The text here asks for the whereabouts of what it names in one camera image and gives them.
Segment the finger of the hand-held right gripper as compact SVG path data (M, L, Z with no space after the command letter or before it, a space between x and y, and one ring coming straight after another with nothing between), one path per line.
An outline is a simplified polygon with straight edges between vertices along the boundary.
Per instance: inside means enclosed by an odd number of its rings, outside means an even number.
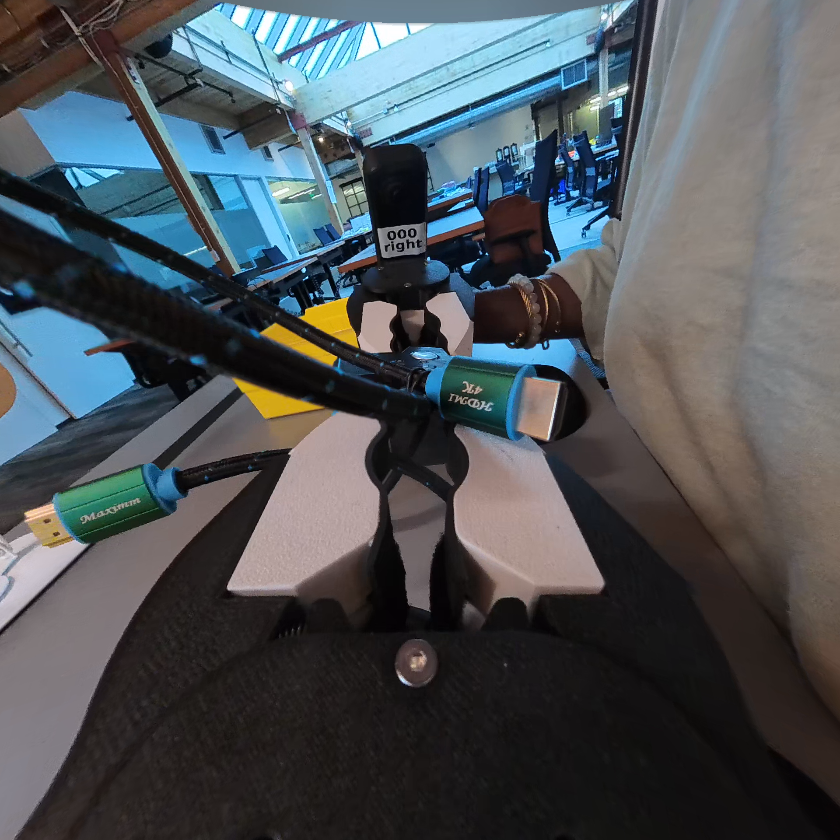
M360 349L373 354L392 353L394 319L395 304L381 300L364 303L358 334Z
M427 346L450 356L471 357L474 323L459 296L435 296L427 302Z

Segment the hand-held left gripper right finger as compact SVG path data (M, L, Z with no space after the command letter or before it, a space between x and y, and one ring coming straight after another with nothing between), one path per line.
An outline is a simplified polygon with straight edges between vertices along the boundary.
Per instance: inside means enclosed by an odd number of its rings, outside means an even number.
M466 604L488 616L514 598L532 616L545 595L602 593L602 573L540 446L466 427L448 444L447 627L462 624Z

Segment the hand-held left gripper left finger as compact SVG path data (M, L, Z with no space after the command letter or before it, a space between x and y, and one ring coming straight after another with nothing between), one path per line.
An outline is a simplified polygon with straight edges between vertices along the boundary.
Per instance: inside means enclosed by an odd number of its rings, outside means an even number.
M371 617L367 555L380 494L365 466L379 421L331 416L294 447L238 560L227 592L341 604L353 625Z

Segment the person's right forearm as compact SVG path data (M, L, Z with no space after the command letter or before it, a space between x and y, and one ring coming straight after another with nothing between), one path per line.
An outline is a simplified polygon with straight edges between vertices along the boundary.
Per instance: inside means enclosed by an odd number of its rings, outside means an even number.
M539 343L541 327L539 290L535 290L532 278L544 278L556 291L562 307L562 326L555 333L554 339L581 339L583 337L581 302L572 291L570 284L555 272L548 272L542 276L525 277L516 275L509 279L507 287L517 292L526 313L526 326L519 330L513 342L507 343L512 349L530 349Z

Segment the person's right hand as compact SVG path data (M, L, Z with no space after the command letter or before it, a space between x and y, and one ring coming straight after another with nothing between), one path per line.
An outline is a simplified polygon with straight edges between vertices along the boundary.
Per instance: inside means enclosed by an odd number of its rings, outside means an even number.
M519 333L518 294L511 287L477 291L474 343L511 343Z

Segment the orange-top office desk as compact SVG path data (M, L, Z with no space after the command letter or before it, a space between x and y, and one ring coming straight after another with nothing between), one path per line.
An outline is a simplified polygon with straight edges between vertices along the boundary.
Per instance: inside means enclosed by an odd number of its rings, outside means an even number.
M472 206L429 223L427 225L427 245L432 247L459 237L477 235L482 233L484 229L485 220L483 216L478 208ZM338 271L341 275L346 275L372 266L375 261L375 245L370 245L338 266Z
M262 271L248 283L250 291L279 303L291 298L301 312L340 298L338 265L351 256L349 240L339 240Z

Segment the gold bangle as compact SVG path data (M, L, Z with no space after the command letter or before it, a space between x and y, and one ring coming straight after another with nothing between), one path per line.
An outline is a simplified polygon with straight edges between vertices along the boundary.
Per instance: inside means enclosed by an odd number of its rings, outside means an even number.
M562 307L560 298L546 279L542 277L532 278L532 284L535 290L539 290L541 298L539 343L545 349L551 339L556 337L555 333L562 326Z

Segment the yellow plastic bin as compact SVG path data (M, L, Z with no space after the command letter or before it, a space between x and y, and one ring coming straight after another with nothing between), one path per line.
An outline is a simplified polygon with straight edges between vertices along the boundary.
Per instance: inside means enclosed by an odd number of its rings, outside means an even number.
M348 302L348 298L342 298L309 308L303 313L302 319L308 325L328 333L333 338L358 348L356 332L351 326L348 316ZM261 333L268 339L281 343L316 361L334 365L337 360L334 354L316 347L278 324L270 325ZM239 379L234 379L234 382L264 418L271 419L309 413L322 408L321 405L271 392L253 383Z

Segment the brown office chair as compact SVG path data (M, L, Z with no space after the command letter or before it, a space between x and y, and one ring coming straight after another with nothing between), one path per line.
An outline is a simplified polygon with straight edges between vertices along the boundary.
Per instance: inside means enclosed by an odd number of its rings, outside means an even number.
M524 195L502 197L488 206L484 248L467 276L475 289L486 284L499 288L517 276L544 276L560 260L547 211Z

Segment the black office chair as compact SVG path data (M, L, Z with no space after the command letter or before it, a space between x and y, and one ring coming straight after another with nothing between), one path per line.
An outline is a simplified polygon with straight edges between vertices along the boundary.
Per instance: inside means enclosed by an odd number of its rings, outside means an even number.
M529 197L535 203L545 205L549 201L556 175L558 140L558 130L555 129L535 144L529 186Z
M597 204L607 207L612 198L617 143L613 140L606 145L593 146L586 131L574 135L573 143L577 154L579 195L566 213L570 215L572 210L582 206L589 209Z

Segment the person in white shirt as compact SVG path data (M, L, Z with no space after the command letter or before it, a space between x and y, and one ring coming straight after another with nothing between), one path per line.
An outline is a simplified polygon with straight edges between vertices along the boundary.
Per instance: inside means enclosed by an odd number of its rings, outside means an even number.
M838 2L662 2L623 217L554 266L838 717Z

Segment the wooden support post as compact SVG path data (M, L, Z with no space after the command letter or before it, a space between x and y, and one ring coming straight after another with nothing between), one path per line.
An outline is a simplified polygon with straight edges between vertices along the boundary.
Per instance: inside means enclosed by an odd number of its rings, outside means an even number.
M213 262L231 277L239 270L234 252L177 150L133 60L107 29L92 35L80 35L79 40L108 74L128 107Z

